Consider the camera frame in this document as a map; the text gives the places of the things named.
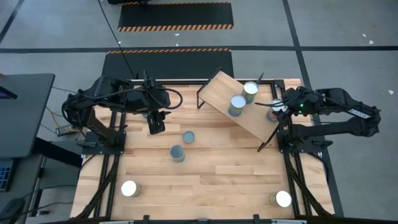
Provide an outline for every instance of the concrete floor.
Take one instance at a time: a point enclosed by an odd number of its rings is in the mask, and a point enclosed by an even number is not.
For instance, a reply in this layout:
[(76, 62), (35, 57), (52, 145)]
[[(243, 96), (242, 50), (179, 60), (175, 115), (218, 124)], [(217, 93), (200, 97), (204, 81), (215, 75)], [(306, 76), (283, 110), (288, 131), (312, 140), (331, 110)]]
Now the concrete floor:
[[(0, 39), (0, 52), (5, 49), (117, 47), (95, 0), (2, 0), (0, 30), (18, 1), (23, 1), (22, 6), (3, 40)], [(175, 44), (293, 46), (282, 0), (229, 2), (232, 3), (235, 24), (232, 30), (116, 33), (116, 36), (123, 47), (170, 47)], [(398, 26), (395, 25), (398, 1), (289, 0), (289, 5), (301, 46), (398, 45)], [(103, 1), (103, 7), (116, 30), (121, 6), (110, 6)], [(395, 192), (398, 153), (394, 146), (398, 126), (395, 120), (398, 115), (398, 52), (346, 50), (303, 53), (314, 89), (342, 87), (354, 99), (382, 109), (380, 133), (372, 138), (327, 137), (335, 142), (329, 152), (343, 210), (346, 217), (398, 220), (398, 195)], [(294, 51), (234, 50), (232, 58), (236, 78), (257, 78), (261, 72), (264, 72), (264, 78), (303, 78)], [(104, 59), (104, 52), (0, 53), (0, 72), (54, 73), (54, 86), (85, 89), (101, 75)], [(52, 90), (48, 107), (60, 113), (60, 105), (67, 94)], [(347, 118), (343, 114), (321, 117), (323, 121)], [(42, 124), (55, 129), (47, 112)], [(39, 137), (49, 141), (62, 139), (44, 128), (40, 129)], [(54, 168), (59, 164), (49, 162), (49, 166)], [(76, 175), (78, 172), (67, 166), (56, 169)], [(69, 176), (71, 182), (76, 181), (73, 175)], [(73, 189), (45, 190), (41, 204), (69, 202), (73, 196)], [(66, 220), (70, 209), (67, 205), (52, 207), (50, 215), (29, 218), (28, 223)]]

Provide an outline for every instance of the keyboard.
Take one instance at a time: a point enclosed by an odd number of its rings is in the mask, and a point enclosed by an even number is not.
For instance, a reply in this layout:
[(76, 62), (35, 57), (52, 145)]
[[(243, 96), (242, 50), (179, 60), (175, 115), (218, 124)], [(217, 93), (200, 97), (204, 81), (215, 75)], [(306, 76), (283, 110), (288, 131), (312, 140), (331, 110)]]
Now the keyboard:
[(0, 192), (9, 190), (15, 168), (14, 159), (0, 159)]

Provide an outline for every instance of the black floor mat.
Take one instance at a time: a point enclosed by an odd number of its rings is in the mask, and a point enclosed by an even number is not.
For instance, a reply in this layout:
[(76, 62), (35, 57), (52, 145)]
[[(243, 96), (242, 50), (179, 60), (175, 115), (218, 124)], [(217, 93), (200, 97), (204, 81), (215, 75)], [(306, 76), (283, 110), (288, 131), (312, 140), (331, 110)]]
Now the black floor mat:
[[(219, 67), (234, 77), (229, 49), (150, 49), (123, 52), (134, 76), (139, 73), (139, 78), (143, 78), (144, 70), (156, 79), (209, 78)], [(122, 80), (135, 78), (121, 51), (107, 53), (102, 75)]]
[(120, 32), (165, 30), (232, 29), (229, 2), (150, 3), (143, 9), (138, 2), (124, 3)]

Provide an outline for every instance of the orange and black striped tape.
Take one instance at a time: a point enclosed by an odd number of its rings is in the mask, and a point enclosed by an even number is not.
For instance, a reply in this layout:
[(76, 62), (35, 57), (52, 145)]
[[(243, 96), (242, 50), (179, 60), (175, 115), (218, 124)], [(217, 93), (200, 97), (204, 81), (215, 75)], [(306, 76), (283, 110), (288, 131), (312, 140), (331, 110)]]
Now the orange and black striped tape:
[[(139, 2), (126, 2), (123, 6), (139, 4)], [(166, 5), (166, 4), (231, 4), (230, 2), (167, 2), (167, 3), (148, 3), (148, 5)]]
[(119, 27), (118, 32), (232, 29), (232, 24)]
[[(220, 52), (230, 51), (230, 49), (157, 49), (157, 50), (123, 50), (124, 54), (141, 54), (141, 53), (172, 53), (172, 52)], [(108, 51), (106, 54), (121, 54), (121, 50)]]

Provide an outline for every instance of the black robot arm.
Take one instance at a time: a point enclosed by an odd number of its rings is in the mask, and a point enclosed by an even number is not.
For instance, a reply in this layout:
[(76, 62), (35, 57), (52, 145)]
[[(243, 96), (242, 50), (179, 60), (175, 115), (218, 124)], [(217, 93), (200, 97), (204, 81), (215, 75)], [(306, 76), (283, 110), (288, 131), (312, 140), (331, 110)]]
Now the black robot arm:
[(170, 113), (159, 112), (159, 109), (169, 108), (170, 98), (166, 89), (153, 78), (145, 78), (139, 87), (134, 88), (133, 82), (100, 77), (91, 88), (78, 90), (75, 95), (69, 94), (62, 105), (65, 119), (78, 129), (89, 128), (110, 144), (117, 143), (117, 131), (107, 128), (96, 118), (95, 105), (121, 113), (147, 114), (151, 134), (165, 130), (163, 120)]
[(282, 102), (287, 106), (285, 112), (279, 111), (278, 120), (287, 125), (291, 115), (325, 114), (346, 112), (354, 117), (348, 121), (324, 124), (319, 126), (304, 126), (291, 124), (289, 139), (306, 139), (309, 136), (326, 136), (332, 134), (350, 133), (355, 136), (371, 137), (379, 132), (380, 110), (356, 101), (341, 88), (309, 90), (305, 87), (288, 89), (282, 96)]

